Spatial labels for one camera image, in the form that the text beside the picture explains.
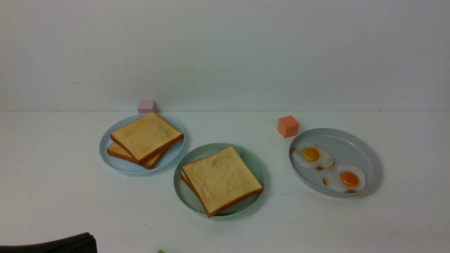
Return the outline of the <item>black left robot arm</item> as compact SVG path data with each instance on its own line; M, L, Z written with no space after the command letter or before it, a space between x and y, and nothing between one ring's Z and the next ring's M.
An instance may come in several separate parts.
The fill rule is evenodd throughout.
M97 253L97 243L92 234L85 232L50 242L0 247L1 253Z

